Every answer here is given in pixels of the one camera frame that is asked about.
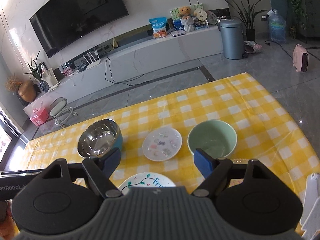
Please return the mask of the white wifi router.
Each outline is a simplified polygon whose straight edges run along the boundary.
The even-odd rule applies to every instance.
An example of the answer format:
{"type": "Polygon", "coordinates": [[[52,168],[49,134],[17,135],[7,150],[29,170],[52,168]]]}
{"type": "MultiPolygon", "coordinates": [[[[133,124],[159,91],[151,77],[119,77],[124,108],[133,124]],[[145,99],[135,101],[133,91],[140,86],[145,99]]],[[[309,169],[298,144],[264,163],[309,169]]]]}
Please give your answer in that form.
{"type": "Polygon", "coordinates": [[[101,62],[101,59],[100,59],[100,56],[98,54],[97,49],[95,49],[93,52],[88,51],[87,54],[83,55],[82,57],[87,62],[86,69],[90,69],[92,67],[95,67],[101,62]]]}

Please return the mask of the brown teddy bear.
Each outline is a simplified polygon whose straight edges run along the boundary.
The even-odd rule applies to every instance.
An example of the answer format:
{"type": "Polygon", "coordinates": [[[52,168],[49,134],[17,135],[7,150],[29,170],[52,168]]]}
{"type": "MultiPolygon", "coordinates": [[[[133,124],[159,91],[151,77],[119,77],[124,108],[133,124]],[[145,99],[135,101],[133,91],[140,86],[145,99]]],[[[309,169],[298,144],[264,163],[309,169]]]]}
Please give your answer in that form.
{"type": "Polygon", "coordinates": [[[191,8],[190,7],[187,7],[187,6],[180,7],[178,9],[178,11],[179,11],[178,17],[180,19],[185,20],[185,19],[191,18],[191,8]]]}

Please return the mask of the blue snack bag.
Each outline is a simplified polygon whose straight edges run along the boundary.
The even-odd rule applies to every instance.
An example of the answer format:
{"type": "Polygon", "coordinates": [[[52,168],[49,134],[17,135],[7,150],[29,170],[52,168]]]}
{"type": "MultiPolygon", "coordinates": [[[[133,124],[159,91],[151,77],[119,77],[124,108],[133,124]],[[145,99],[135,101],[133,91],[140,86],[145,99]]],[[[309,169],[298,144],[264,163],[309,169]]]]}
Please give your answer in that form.
{"type": "Polygon", "coordinates": [[[166,17],[157,17],[149,19],[151,27],[153,29],[154,38],[162,38],[167,36],[167,18],[166,17]]]}

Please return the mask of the green ceramic bowl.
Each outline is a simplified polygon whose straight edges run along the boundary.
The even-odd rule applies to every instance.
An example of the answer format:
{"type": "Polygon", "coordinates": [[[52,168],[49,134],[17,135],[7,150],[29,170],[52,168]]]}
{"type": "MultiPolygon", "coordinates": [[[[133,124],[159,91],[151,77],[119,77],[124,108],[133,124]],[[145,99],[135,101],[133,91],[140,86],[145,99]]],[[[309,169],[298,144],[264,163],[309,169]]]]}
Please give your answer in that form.
{"type": "Polygon", "coordinates": [[[221,120],[207,120],[191,129],[187,144],[191,154],[200,148],[212,158],[227,157],[235,151],[238,136],[230,124],[221,120]]]}

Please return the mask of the blue water jug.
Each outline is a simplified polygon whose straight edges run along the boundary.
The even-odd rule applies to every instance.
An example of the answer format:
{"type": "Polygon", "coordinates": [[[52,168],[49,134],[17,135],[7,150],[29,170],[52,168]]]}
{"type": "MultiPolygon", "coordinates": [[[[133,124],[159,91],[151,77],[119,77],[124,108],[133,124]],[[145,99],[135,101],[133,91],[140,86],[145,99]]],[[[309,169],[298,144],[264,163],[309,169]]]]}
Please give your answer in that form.
{"type": "Polygon", "coordinates": [[[277,9],[268,12],[268,28],[270,39],[279,44],[286,43],[286,21],[277,9]]]}

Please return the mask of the black curved television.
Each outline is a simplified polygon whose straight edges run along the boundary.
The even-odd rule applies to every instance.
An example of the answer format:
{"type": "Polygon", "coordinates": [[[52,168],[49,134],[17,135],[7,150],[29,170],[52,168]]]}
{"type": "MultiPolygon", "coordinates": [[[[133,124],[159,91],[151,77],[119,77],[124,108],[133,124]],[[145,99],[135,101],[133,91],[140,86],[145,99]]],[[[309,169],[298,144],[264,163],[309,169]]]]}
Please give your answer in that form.
{"type": "Polygon", "coordinates": [[[123,0],[49,0],[29,21],[48,57],[129,13],[123,0]]]}

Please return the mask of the orange round vase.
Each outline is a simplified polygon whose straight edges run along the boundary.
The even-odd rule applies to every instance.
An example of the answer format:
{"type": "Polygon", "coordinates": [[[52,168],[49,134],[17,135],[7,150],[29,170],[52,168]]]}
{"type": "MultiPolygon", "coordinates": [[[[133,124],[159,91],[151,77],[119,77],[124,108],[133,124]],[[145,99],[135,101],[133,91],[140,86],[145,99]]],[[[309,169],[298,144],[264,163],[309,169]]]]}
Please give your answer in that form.
{"type": "Polygon", "coordinates": [[[36,98],[36,90],[33,82],[30,80],[24,81],[18,89],[18,94],[24,101],[28,103],[33,102],[36,98]]]}

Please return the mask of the small grey stool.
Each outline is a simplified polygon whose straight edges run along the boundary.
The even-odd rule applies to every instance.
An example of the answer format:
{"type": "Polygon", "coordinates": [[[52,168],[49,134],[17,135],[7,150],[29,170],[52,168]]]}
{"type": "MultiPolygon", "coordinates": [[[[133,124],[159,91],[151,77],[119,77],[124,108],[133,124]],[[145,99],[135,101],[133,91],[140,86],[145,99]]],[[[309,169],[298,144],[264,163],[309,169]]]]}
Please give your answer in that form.
{"type": "Polygon", "coordinates": [[[77,116],[73,107],[67,106],[68,100],[63,97],[57,98],[49,107],[49,115],[61,128],[66,127],[66,122],[71,116],[77,116]]]}

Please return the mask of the potted green plant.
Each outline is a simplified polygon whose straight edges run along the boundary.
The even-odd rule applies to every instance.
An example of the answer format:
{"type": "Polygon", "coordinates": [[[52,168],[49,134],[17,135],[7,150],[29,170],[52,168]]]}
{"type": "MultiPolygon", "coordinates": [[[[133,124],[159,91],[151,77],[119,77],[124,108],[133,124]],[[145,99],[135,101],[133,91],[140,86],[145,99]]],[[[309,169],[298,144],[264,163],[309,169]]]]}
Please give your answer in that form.
{"type": "Polygon", "coordinates": [[[263,12],[266,12],[266,10],[258,10],[256,11],[257,5],[262,2],[263,0],[257,0],[255,2],[251,2],[251,0],[246,0],[246,3],[244,3],[242,0],[240,0],[240,5],[236,3],[235,0],[224,0],[228,3],[229,6],[231,6],[238,16],[238,18],[245,27],[246,32],[246,41],[253,41],[255,42],[256,36],[255,36],[255,26],[254,21],[255,18],[263,12]]]}

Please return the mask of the white fruity plate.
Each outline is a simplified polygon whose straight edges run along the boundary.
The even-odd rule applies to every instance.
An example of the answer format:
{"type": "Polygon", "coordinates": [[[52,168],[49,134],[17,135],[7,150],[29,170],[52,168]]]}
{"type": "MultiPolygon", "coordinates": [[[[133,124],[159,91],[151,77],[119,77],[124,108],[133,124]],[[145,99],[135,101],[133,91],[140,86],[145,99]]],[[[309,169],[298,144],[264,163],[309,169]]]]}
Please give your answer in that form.
{"type": "Polygon", "coordinates": [[[155,172],[142,172],[135,174],[118,187],[126,195],[132,187],[175,187],[175,183],[168,177],[155,172]]]}

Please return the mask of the yellow checkered tablecloth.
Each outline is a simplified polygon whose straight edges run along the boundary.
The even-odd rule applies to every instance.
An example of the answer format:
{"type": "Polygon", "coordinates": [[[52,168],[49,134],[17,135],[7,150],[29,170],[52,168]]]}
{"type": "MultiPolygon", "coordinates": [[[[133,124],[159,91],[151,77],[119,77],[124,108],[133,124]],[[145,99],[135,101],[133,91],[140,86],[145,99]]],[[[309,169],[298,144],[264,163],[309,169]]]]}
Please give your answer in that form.
{"type": "Polygon", "coordinates": [[[155,98],[40,137],[27,145],[24,166],[43,169],[11,199],[18,239],[300,239],[300,196],[316,154],[291,116],[247,73],[155,98]],[[142,172],[175,187],[132,187],[118,198],[88,188],[78,154],[80,135],[96,121],[120,127],[118,188],[142,172]],[[221,120],[238,136],[228,186],[217,197],[195,197],[204,181],[187,144],[197,124],[221,120]],[[169,126],[182,146],[167,161],[144,156],[146,136],[169,126]]]}

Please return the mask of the small white sticker plate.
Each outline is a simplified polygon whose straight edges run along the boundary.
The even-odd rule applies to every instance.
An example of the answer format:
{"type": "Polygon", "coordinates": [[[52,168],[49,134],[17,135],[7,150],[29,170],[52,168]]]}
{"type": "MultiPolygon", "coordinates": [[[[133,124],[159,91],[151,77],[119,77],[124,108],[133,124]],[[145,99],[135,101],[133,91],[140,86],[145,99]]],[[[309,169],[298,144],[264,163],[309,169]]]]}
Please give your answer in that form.
{"type": "Polygon", "coordinates": [[[143,141],[142,151],[151,161],[167,161],[178,154],[182,146],[179,131],[169,126],[150,132],[143,141]]]}

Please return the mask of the pink storage box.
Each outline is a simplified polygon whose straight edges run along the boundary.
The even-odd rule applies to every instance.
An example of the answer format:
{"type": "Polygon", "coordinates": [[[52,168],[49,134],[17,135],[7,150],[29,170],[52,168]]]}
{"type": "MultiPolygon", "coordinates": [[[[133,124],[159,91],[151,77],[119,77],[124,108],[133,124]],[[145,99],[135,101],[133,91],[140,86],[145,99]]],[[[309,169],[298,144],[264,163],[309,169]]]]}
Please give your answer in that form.
{"type": "Polygon", "coordinates": [[[31,122],[36,126],[44,124],[48,118],[49,113],[45,107],[40,107],[39,109],[35,108],[33,115],[30,116],[31,122]]]}

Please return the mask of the small plant blue vase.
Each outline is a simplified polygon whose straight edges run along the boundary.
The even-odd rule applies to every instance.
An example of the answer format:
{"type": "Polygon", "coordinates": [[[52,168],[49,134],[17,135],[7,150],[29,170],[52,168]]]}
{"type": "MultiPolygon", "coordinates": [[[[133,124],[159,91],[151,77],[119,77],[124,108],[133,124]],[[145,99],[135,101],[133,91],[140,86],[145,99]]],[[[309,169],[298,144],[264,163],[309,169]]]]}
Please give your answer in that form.
{"type": "Polygon", "coordinates": [[[31,62],[28,63],[29,72],[27,72],[27,74],[32,75],[38,81],[40,90],[42,90],[44,93],[47,93],[49,90],[49,85],[47,81],[45,81],[42,77],[43,63],[37,62],[39,54],[40,54],[40,51],[37,53],[34,59],[31,58],[31,62]]]}

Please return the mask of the white tv cabinet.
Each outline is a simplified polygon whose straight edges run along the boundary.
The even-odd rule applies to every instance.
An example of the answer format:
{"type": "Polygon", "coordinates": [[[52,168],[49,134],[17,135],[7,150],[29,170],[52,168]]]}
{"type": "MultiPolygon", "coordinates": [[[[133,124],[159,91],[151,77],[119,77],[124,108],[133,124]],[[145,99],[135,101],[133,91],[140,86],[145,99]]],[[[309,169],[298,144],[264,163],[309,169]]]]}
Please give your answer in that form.
{"type": "Polygon", "coordinates": [[[111,86],[112,80],[122,83],[142,74],[222,52],[217,26],[179,37],[151,39],[108,54],[97,66],[63,79],[55,90],[41,94],[29,103],[24,112],[31,116],[35,108],[49,107],[59,97],[73,102],[111,86]]]}

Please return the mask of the grey metal trash bin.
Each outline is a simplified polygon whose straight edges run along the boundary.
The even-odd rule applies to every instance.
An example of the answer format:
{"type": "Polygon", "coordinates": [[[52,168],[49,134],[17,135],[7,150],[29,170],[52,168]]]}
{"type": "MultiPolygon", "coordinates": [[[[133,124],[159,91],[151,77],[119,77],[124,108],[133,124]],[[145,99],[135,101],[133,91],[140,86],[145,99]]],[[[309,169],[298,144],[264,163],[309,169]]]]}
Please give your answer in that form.
{"type": "Polygon", "coordinates": [[[242,59],[245,53],[242,22],[238,19],[225,19],[220,21],[219,26],[225,58],[230,60],[242,59]]]}

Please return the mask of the blue steel bowl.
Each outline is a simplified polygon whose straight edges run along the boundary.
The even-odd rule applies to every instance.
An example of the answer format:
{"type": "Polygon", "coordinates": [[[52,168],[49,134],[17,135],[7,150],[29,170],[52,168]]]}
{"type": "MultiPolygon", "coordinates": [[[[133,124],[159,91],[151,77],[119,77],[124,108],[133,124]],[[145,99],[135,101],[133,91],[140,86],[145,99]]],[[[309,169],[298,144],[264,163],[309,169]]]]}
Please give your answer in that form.
{"type": "Polygon", "coordinates": [[[83,158],[102,157],[114,148],[122,149],[123,136],[112,119],[96,121],[88,126],[78,140],[78,154],[83,158]]]}

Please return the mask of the pink space heater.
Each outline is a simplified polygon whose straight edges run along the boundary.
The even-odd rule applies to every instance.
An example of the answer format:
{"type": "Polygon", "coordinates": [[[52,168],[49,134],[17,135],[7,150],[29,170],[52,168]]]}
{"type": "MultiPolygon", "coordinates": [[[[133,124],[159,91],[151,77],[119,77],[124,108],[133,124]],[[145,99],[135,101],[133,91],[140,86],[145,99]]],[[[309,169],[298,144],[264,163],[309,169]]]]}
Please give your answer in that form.
{"type": "Polygon", "coordinates": [[[297,72],[306,72],[309,65],[309,54],[300,44],[297,44],[293,50],[293,66],[297,72]]]}

